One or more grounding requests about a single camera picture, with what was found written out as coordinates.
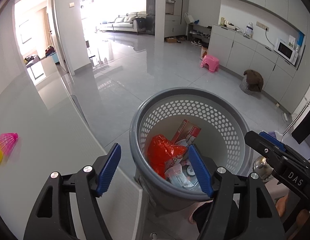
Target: white microwave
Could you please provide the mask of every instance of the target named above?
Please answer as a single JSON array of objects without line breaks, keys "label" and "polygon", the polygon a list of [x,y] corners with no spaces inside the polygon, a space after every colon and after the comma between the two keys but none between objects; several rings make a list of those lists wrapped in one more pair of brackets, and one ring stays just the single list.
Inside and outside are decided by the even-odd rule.
[{"label": "white microwave", "polygon": [[276,40],[274,51],[295,65],[298,53],[281,39]]}]

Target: broom handle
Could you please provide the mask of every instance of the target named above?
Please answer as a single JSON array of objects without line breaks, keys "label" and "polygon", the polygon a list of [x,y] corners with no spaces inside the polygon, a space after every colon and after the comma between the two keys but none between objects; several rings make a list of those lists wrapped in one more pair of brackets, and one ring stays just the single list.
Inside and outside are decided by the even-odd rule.
[{"label": "broom handle", "polygon": [[300,116],[304,113],[305,109],[309,106],[310,104],[310,99],[309,101],[303,106],[303,108],[300,110],[300,112],[297,114],[297,116],[294,118],[294,120],[291,122],[291,124],[285,129],[283,132],[283,135],[285,135],[291,127],[296,123],[297,119],[300,118]]}]

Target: small cardboard box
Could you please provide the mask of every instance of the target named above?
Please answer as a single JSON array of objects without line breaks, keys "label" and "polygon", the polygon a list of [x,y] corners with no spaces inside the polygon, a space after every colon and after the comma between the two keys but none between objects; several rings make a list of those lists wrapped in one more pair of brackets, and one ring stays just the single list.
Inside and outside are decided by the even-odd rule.
[{"label": "small cardboard box", "polygon": [[201,128],[184,119],[177,132],[175,133],[172,142],[176,143],[182,139],[186,139],[188,145],[191,145],[198,136]]},{"label": "small cardboard box", "polygon": [[177,39],[176,38],[166,38],[166,42],[167,43],[177,43]]}]

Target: plastic stool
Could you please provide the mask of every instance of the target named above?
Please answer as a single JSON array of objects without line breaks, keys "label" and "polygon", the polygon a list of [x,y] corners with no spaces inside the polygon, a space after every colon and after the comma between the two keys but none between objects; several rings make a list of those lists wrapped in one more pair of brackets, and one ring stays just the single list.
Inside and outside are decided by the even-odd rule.
[{"label": "plastic stool", "polygon": [[204,67],[205,65],[208,65],[209,72],[214,73],[218,71],[219,59],[212,55],[205,55],[200,66]]}]

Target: brown cloth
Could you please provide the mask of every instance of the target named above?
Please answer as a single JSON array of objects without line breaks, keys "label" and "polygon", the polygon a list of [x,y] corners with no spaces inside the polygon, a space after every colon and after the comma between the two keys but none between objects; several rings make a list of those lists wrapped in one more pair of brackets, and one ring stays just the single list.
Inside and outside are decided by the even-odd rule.
[{"label": "brown cloth", "polygon": [[244,71],[244,75],[246,75],[246,82],[249,84],[248,89],[250,91],[262,91],[264,80],[259,72],[248,69]]}]

